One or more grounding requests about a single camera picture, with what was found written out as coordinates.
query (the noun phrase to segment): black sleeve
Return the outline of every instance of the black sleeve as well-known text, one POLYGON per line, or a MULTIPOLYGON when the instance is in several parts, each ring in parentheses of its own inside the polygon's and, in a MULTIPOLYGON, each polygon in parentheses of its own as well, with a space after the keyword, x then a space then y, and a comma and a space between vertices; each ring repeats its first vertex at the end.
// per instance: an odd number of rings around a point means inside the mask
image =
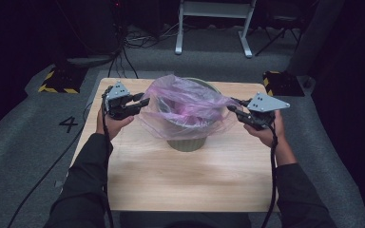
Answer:
POLYGON ((105 227, 106 157, 106 137, 91 135, 69 168, 45 227, 105 227))
POLYGON ((277 187, 283 228, 336 227, 316 188, 299 164, 277 168, 277 187))

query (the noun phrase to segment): wooden tabletop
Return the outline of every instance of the wooden tabletop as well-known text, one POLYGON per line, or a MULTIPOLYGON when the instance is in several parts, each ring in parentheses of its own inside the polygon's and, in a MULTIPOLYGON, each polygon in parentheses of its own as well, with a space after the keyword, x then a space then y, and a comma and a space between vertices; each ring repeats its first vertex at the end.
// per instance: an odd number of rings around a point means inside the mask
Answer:
MULTIPOLYGON (((102 94, 117 80, 131 94, 145 92, 153 80, 106 78, 100 82, 74 159, 94 133, 102 94)), ((209 82, 221 94, 249 99, 263 85, 209 82)), ((112 210, 265 212, 271 199, 269 148, 237 122, 227 132, 209 136, 193 152, 171 148, 154 138, 138 118, 112 141, 108 196, 112 210)))

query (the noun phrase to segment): hand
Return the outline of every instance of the hand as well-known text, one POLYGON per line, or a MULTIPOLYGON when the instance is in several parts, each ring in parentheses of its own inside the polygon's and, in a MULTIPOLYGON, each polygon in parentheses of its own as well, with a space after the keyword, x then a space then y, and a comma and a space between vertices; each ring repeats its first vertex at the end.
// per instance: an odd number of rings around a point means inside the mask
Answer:
MULTIPOLYGON (((121 121, 116 121, 111 119, 108 115, 106 115, 106 126, 108 128, 108 134, 109 139, 114 139, 118 133, 121 131, 121 129, 130 124, 134 120, 133 116, 129 116, 121 121)), ((103 127, 103 113, 102 113, 102 107, 100 107, 99 113, 97 115, 97 127, 96 127, 96 133, 105 134, 105 130, 103 127)))
MULTIPOLYGON (((273 140, 273 134, 272 131, 268 129, 264 130, 256 130, 254 127, 245 124, 244 128, 250 133, 250 135, 258 137, 262 143, 265 145, 271 147, 272 146, 272 140, 273 140)), ((275 132, 278 136, 279 141, 286 141, 285 135, 284 135, 284 125, 283 125, 283 118, 280 115, 280 111, 275 111, 275 132)))

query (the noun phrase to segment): pink plastic bag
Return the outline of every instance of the pink plastic bag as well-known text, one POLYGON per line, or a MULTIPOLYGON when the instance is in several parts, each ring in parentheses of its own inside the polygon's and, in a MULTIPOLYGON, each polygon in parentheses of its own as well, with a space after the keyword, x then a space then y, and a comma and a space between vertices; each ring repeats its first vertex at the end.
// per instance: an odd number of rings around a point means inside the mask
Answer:
POLYGON ((228 105, 241 105, 209 88, 204 81, 174 75, 155 80, 142 99, 150 98, 138 118, 154 137, 192 140, 226 132, 237 122, 228 105))

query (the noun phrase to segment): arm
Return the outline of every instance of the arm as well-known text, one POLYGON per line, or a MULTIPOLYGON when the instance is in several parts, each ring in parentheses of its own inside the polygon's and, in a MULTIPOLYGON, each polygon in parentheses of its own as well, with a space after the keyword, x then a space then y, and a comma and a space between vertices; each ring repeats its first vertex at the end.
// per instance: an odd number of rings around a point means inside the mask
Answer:
MULTIPOLYGON (((283 227, 336 227, 328 209, 319 198, 316 188, 303 172, 284 134, 283 119, 276 111, 275 130, 278 136, 276 148, 278 207, 283 227)), ((257 131, 249 125, 244 128, 271 147, 271 130, 257 131)))
MULTIPOLYGON (((110 139, 132 121, 133 117, 114 121, 106 116, 110 139)), ((100 110, 96 133, 89 137, 69 168, 63 191, 53 203, 45 227, 105 227, 107 197, 103 187, 107 183, 106 157, 106 136, 100 110)))

